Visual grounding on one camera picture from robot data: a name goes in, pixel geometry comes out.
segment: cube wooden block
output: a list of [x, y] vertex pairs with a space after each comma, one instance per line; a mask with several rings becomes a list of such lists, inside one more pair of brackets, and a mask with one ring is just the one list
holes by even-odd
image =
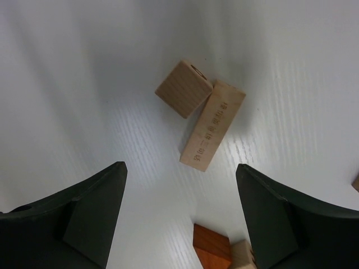
[[256, 269], [253, 250], [247, 240], [231, 246], [232, 265], [230, 269]]
[[356, 189], [359, 192], [359, 176], [357, 177], [356, 180], [354, 180], [352, 186], [354, 187], [354, 189]]
[[193, 246], [203, 269], [228, 269], [232, 263], [229, 239], [198, 224], [194, 225]]
[[189, 61], [182, 60], [157, 88], [156, 94], [183, 118], [188, 118], [211, 94], [212, 84]]
[[200, 171], [207, 169], [245, 96], [223, 81], [215, 83], [180, 162]]

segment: wooden block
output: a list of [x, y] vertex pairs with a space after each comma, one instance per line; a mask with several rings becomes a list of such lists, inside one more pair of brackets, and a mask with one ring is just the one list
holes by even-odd
[[356, 180], [354, 180], [352, 186], [354, 187], [354, 189], [356, 189], [359, 192], [359, 176], [357, 177]]
[[207, 169], [245, 96], [222, 81], [215, 83], [180, 162], [200, 171]]
[[253, 250], [247, 240], [231, 246], [232, 265], [229, 269], [256, 269]]
[[187, 119], [212, 91], [213, 86], [207, 78], [189, 61], [182, 60], [155, 93]]
[[194, 225], [193, 246], [203, 269], [228, 269], [232, 263], [229, 239], [198, 224]]

